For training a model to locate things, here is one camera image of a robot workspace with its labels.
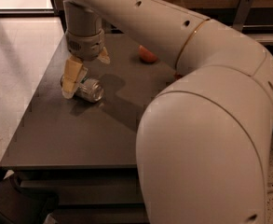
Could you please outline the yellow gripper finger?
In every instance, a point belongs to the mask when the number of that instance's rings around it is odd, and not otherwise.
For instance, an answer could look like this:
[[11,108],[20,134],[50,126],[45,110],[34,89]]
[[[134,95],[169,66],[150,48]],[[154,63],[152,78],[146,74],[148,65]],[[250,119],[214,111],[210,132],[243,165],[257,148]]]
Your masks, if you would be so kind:
[[76,56],[71,56],[66,60],[61,85],[61,91],[64,98],[71,99],[74,96],[80,82],[87,72],[88,69]]
[[102,49],[101,53],[98,55],[98,60],[105,64],[110,63],[110,57],[107,48]]

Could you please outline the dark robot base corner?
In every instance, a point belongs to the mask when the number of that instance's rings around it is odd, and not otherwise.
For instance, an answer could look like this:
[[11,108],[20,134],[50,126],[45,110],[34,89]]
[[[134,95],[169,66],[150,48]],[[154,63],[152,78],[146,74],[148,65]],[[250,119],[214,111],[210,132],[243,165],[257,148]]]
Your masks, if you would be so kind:
[[0,182],[0,224],[43,224],[58,203],[54,192],[21,188],[14,175]]

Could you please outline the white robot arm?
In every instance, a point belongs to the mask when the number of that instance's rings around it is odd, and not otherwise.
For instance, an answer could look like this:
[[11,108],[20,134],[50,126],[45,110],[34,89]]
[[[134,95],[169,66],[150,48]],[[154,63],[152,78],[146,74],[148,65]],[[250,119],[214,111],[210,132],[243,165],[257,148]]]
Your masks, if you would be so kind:
[[175,69],[146,108],[136,160],[150,224],[266,224],[273,56],[254,39],[162,0],[66,0]]

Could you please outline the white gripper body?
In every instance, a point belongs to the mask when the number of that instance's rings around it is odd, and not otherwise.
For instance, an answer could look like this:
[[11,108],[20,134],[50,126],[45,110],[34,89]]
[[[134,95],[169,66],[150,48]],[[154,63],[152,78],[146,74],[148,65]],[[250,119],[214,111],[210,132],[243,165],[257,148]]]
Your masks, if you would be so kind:
[[66,31],[65,37],[69,52],[82,61],[95,60],[104,48],[104,30],[91,36],[78,36]]

